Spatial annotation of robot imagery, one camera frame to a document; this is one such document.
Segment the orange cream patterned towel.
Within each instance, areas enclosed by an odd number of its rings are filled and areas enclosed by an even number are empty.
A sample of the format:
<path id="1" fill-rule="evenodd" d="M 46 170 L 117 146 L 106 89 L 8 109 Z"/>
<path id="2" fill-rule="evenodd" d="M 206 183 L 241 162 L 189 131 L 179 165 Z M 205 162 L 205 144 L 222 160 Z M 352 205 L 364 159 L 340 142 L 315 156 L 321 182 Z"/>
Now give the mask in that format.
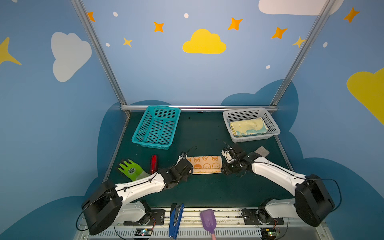
<path id="1" fill-rule="evenodd" d="M 220 156 L 187 157 L 187 160 L 193 165 L 193 175 L 221 173 L 223 162 Z"/>

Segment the plain mint green towel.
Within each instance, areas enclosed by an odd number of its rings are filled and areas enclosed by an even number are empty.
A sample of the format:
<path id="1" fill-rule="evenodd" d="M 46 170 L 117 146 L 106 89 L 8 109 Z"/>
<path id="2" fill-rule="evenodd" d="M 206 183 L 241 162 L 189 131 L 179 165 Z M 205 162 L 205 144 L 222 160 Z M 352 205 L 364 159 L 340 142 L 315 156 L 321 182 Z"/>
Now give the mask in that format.
<path id="1" fill-rule="evenodd" d="M 230 129 L 237 138 L 263 135 L 269 130 L 262 118 L 231 122 Z"/>

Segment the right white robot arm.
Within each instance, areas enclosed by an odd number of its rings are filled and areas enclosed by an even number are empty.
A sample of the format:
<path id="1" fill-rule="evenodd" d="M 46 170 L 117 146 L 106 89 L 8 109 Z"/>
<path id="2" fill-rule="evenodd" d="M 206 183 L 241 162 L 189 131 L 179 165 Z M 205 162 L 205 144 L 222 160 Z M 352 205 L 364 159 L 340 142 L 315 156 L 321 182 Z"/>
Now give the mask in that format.
<path id="1" fill-rule="evenodd" d="M 267 160 L 257 152 L 245 154 L 239 147 L 224 148 L 222 156 L 222 173 L 225 175 L 252 172 L 274 182 L 293 196 L 285 200 L 267 200 L 258 207 L 256 218 L 262 225 L 269 224 L 273 219 L 294 218 L 317 227 L 337 209 L 324 179 L 317 175 L 295 173 Z"/>

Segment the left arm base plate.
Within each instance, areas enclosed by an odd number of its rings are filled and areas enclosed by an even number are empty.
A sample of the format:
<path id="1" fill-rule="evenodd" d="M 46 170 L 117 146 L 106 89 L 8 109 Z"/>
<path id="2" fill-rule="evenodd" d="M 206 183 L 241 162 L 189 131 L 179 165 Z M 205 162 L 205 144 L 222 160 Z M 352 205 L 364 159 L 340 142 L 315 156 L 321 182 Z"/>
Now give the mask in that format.
<path id="1" fill-rule="evenodd" d="M 165 210 L 152 210 L 144 215 L 138 222 L 125 221 L 124 226 L 163 226 L 165 221 Z"/>

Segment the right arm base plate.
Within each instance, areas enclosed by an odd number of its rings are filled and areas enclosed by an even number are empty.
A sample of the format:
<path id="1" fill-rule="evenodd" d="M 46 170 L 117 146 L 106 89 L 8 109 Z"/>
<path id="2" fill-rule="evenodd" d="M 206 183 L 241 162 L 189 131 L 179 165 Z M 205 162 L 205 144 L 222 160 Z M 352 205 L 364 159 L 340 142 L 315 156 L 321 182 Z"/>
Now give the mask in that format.
<path id="1" fill-rule="evenodd" d="M 272 218 L 264 209 L 241 209 L 245 225 L 284 225 L 282 218 Z"/>

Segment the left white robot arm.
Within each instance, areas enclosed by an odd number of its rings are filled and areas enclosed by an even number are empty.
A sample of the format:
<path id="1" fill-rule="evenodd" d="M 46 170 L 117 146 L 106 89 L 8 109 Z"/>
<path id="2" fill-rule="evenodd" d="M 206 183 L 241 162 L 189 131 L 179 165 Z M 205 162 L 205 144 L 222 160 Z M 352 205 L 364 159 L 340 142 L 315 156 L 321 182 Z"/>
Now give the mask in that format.
<path id="1" fill-rule="evenodd" d="M 144 196 L 159 193 L 186 181 L 193 173 L 193 165 L 186 158 L 179 158 L 176 165 L 162 169 L 143 179 L 114 184 L 102 183 L 82 204 L 82 215 L 90 235 L 97 235 L 110 227 L 123 215 L 121 208 Z"/>

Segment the teal plastic basket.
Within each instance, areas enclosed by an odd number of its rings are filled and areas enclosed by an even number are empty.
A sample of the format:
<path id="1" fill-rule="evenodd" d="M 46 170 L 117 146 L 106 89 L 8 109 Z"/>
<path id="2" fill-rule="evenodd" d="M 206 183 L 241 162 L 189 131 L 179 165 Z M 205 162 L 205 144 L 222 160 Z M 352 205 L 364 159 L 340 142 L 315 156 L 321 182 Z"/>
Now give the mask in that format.
<path id="1" fill-rule="evenodd" d="M 144 148 L 168 150 L 173 143 L 181 109 L 149 106 L 135 130 L 132 142 Z"/>

